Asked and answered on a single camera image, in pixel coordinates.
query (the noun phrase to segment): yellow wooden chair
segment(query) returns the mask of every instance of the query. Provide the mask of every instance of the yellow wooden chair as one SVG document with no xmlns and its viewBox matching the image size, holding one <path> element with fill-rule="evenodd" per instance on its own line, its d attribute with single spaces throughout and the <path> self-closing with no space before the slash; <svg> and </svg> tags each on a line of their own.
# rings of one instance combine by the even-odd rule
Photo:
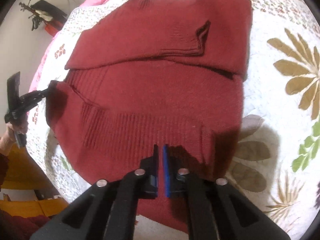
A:
<svg viewBox="0 0 320 240">
<path fill-rule="evenodd" d="M 29 156 L 25 149 L 12 147 L 9 158 L 9 169 L 2 184 L 4 189 L 35 190 L 51 188 L 53 185 L 40 167 Z M 68 206 L 63 198 L 39 201 L 0 200 L 0 209 L 12 216 L 24 218 L 45 215 L 47 217 L 60 213 Z"/>
</svg>

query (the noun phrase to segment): folded sweater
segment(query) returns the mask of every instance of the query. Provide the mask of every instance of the folded sweater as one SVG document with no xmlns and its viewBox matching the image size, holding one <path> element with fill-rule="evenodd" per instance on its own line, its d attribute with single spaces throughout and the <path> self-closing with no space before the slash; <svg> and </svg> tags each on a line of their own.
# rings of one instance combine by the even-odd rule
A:
<svg viewBox="0 0 320 240">
<path fill-rule="evenodd" d="M 84 31 L 52 82 L 47 122 L 89 183 L 114 181 L 154 144 L 201 177 L 223 176 L 242 116 L 249 0 L 129 0 Z M 138 213 L 187 231 L 181 199 L 140 200 Z"/>
</svg>

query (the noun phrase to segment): white floral bedspread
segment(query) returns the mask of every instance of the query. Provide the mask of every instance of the white floral bedspread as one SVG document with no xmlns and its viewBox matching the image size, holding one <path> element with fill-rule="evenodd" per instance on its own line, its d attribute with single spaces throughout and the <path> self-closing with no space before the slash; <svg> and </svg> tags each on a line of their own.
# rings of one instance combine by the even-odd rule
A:
<svg viewBox="0 0 320 240">
<path fill-rule="evenodd" d="M 46 59 L 38 90 L 63 81 L 81 31 L 127 0 L 77 8 Z M 298 240 L 320 207 L 320 27 L 302 0 L 252 0 L 250 60 L 238 150 L 227 177 Z M 27 149 L 71 202 L 90 185 L 71 167 L 46 124 L 45 100 L 30 111 Z M 135 239 L 188 239 L 138 216 Z"/>
</svg>

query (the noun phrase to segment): silver screw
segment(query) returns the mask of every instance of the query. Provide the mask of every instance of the silver screw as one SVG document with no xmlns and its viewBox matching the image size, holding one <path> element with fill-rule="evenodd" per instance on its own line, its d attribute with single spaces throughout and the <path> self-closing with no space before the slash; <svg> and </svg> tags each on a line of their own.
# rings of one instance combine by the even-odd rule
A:
<svg viewBox="0 0 320 240">
<path fill-rule="evenodd" d="M 146 171 L 144 169 L 137 169 L 134 172 L 134 174 L 136 174 L 137 176 L 144 175 L 145 173 L 146 173 Z"/>
<path fill-rule="evenodd" d="M 216 184 L 219 186 L 224 186 L 224 185 L 228 184 L 228 181 L 224 178 L 219 178 L 216 180 Z"/>
<path fill-rule="evenodd" d="M 98 181 L 97 181 L 97 186 L 98 187 L 104 187 L 104 186 L 106 186 L 108 184 L 108 182 L 105 180 L 105 179 L 99 179 Z"/>
<path fill-rule="evenodd" d="M 188 175 L 190 173 L 190 171 L 188 169 L 186 169 L 186 168 L 181 168 L 181 169 L 178 170 L 178 173 L 180 175 Z"/>
</svg>

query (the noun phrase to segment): dark red sleeve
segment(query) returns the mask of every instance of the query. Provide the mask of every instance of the dark red sleeve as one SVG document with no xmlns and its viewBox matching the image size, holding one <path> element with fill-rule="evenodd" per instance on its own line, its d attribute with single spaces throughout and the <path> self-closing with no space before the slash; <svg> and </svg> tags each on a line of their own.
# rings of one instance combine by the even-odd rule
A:
<svg viewBox="0 0 320 240">
<path fill-rule="evenodd" d="M 4 182 L 4 178 L 7 174 L 7 170 L 9 168 L 8 163 L 9 163 L 8 157 L 6 157 L 0 153 L 0 189 L 1 189 L 1 185 Z"/>
</svg>

